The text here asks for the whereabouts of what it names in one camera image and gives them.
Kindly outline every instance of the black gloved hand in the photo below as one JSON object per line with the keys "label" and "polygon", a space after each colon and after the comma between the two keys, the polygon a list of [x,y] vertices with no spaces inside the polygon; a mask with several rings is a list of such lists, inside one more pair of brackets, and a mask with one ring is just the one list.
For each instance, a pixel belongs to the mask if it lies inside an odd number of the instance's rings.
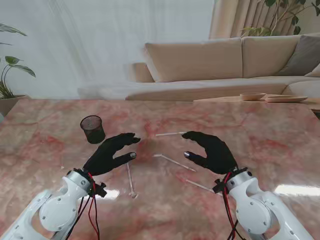
{"label": "black gloved hand", "polygon": [[238,167],[227,144],[217,136],[204,134],[199,131],[188,131],[182,137],[196,141],[205,149],[206,158],[190,151],[184,154],[187,159],[195,164],[210,169],[216,174],[227,174],[235,167]]}
{"label": "black gloved hand", "polygon": [[97,176],[110,172],[122,164],[126,164],[132,159],[136,158],[135,152],[129,152],[122,156],[113,158],[116,151],[119,151],[124,146],[136,144],[140,141],[140,138],[135,137],[135,133],[121,133],[117,136],[113,136],[104,140],[104,142],[98,147],[94,154],[89,158],[83,166],[84,170],[91,173],[92,176]]}

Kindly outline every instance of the marble table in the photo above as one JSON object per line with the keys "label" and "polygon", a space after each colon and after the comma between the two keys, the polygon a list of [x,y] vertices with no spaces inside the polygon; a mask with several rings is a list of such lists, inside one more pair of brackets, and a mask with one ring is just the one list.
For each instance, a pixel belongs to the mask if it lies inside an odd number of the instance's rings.
{"label": "marble table", "polygon": [[[220,177],[183,157],[184,151],[204,150],[179,135],[155,136],[191,130],[224,140],[260,187],[279,194],[310,234],[320,236],[320,122],[303,104],[27,99],[0,124],[0,235],[37,193],[58,188],[68,170],[81,168],[92,155],[97,145],[80,128],[81,119],[92,114],[102,118],[107,137],[135,132],[142,139],[119,153],[137,153],[130,162],[137,198],[129,195],[125,165],[95,177],[108,192],[97,199],[101,239],[228,237],[222,197],[186,182],[211,188]],[[70,239],[96,239],[87,212]]]}

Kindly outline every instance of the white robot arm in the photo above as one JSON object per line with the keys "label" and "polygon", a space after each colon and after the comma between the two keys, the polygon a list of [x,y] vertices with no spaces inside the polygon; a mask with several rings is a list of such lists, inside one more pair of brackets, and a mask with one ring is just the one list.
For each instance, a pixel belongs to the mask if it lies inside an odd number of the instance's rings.
{"label": "white robot arm", "polygon": [[236,201],[236,217],[252,240],[266,240],[264,233],[278,221],[280,230],[270,240],[313,240],[282,200],[259,188],[257,178],[245,169],[228,179],[226,187]]}
{"label": "white robot arm", "polygon": [[63,186],[57,192],[39,193],[1,240],[48,240],[33,228],[32,218],[36,212],[43,228],[55,232],[52,240],[66,239],[78,217],[77,201],[90,193],[94,182],[79,169],[70,171],[62,180]]}

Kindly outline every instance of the red wire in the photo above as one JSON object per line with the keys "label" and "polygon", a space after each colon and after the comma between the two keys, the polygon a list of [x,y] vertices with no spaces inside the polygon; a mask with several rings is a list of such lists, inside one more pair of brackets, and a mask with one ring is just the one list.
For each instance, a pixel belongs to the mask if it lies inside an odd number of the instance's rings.
{"label": "red wire", "polygon": [[91,204],[90,204],[88,216],[89,216],[90,223],[91,223],[91,225],[92,225],[92,227],[93,227],[94,231],[96,232],[96,235],[97,235],[97,237],[98,237],[98,239],[99,239],[99,233],[98,233],[95,225],[93,224],[93,222],[92,222],[92,220],[91,220],[91,216],[90,216],[91,207],[92,207],[92,204],[94,203],[94,200],[95,200],[95,198],[96,198],[95,193],[96,193],[96,186],[95,186],[95,183],[93,182],[93,197],[92,197],[92,200],[91,200]]}
{"label": "red wire", "polygon": [[[225,180],[224,180],[224,183],[225,183],[225,184],[227,183],[230,175],[231,175],[231,172],[229,172],[229,173],[226,175],[226,178],[225,178]],[[231,211],[230,211],[230,207],[229,207],[229,201],[228,201],[228,195],[227,195],[227,187],[224,187],[224,195],[225,195],[225,200],[226,200],[226,206],[227,206],[228,213],[229,213],[230,220],[231,220],[231,221],[230,221],[230,224],[231,224],[232,229],[234,229],[235,225],[234,225],[234,221],[233,221],[233,219],[232,219],[232,215],[231,215]],[[233,234],[232,234],[232,235],[233,235],[233,238],[232,238],[232,239],[234,239],[235,236],[236,236],[235,231],[233,231]]]}

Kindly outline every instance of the black mesh cup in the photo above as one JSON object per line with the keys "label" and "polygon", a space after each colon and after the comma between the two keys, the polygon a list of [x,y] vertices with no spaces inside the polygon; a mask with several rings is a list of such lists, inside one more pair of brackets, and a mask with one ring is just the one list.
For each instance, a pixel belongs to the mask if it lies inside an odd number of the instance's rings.
{"label": "black mesh cup", "polygon": [[104,128],[102,127],[102,120],[96,115],[90,115],[82,119],[80,127],[91,144],[101,143],[106,137]]}

